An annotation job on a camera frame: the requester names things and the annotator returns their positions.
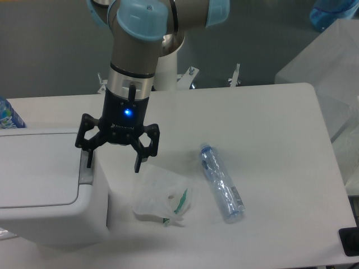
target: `white plastic box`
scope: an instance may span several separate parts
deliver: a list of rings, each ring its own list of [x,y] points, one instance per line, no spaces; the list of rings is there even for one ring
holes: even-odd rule
[[[0,227],[41,244],[106,239],[109,185],[74,129],[0,130]]]

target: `plastic water bottle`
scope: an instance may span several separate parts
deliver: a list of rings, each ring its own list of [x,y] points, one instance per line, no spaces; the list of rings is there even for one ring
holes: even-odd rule
[[[351,19],[359,7],[359,0],[317,0],[310,12],[315,29],[323,32],[336,19]]]
[[[11,104],[0,97],[0,129],[26,128],[26,124],[12,108]]]
[[[202,144],[200,159],[224,220],[238,220],[245,206],[217,150],[208,144]]]

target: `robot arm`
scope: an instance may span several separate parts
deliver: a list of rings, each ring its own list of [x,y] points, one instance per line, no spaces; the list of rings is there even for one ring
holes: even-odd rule
[[[158,151],[158,125],[143,122],[163,36],[224,21],[229,0],[88,0],[88,5],[108,24],[114,43],[102,116],[82,116],[75,146],[89,152],[90,167],[93,151],[106,142],[131,145],[138,173],[141,163]],[[99,132],[86,140],[85,133],[95,126]],[[151,139],[148,147],[139,139],[144,133]]]

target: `white tabletop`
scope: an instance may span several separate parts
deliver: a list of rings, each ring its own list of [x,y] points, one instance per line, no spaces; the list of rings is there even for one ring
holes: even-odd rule
[[[76,127],[82,113],[100,117],[103,95],[10,102],[29,127]],[[133,215],[136,154],[106,144],[97,156],[113,191],[111,240],[57,248],[5,240],[0,267],[246,269],[359,261],[340,244],[338,230],[355,221],[310,85],[154,92],[145,123],[161,130],[158,156],[149,163],[194,181],[184,227]],[[223,222],[201,172],[202,142],[218,148],[246,206],[236,224]]]

